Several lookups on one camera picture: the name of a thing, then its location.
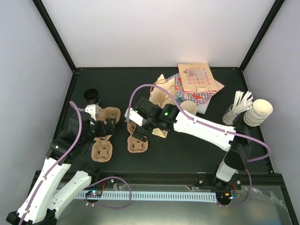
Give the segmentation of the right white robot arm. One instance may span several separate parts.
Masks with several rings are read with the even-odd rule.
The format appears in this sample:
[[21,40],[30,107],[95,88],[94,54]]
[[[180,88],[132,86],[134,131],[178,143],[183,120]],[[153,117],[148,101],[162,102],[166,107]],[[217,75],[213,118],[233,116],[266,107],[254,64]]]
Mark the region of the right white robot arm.
[[161,108],[144,97],[127,110],[126,119],[137,125],[133,136],[143,142],[147,141],[153,129],[159,128],[195,136],[225,151],[226,155],[213,177],[214,186],[219,189],[228,186],[237,171],[245,170],[253,146],[251,140],[244,138],[249,133],[246,126],[238,129],[222,126],[172,104]]

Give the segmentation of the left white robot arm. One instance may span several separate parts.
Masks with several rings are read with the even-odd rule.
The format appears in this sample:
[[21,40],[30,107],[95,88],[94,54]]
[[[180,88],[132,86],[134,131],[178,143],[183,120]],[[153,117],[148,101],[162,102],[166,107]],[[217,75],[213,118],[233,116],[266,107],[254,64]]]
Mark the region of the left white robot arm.
[[104,141],[119,121],[116,114],[100,117],[97,112],[76,112],[68,126],[50,143],[40,175],[25,202],[10,212],[6,221],[12,225],[55,225],[63,210],[87,186],[96,187],[101,176],[91,166],[79,169],[59,192],[61,179],[85,145],[96,139]]

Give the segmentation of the brown pulp cup carrier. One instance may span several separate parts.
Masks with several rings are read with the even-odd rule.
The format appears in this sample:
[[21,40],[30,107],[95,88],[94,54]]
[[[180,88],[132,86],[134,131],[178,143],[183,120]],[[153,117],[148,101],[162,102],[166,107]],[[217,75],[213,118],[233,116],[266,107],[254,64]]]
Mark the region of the brown pulp cup carrier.
[[130,133],[127,139],[127,150],[130,153],[143,153],[148,149],[148,142],[142,142],[133,137],[135,128],[136,124],[133,121],[127,123],[127,130]]

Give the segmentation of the kraft paper bag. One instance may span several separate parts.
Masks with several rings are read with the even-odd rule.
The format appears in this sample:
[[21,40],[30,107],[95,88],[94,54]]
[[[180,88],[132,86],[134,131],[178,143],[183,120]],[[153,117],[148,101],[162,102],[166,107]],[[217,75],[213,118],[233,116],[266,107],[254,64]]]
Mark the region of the kraft paper bag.
[[[164,75],[161,74],[156,82],[154,82],[154,85],[163,88],[166,90],[169,94],[172,95],[173,98],[175,98],[175,80],[172,78],[171,80],[166,80]],[[172,104],[175,105],[175,103],[170,99],[170,97],[162,90],[158,88],[153,88],[150,91],[150,102],[158,105],[161,108],[164,108],[166,104]],[[159,128],[155,128],[152,131],[153,135],[166,138],[168,132],[165,130],[161,130]]]

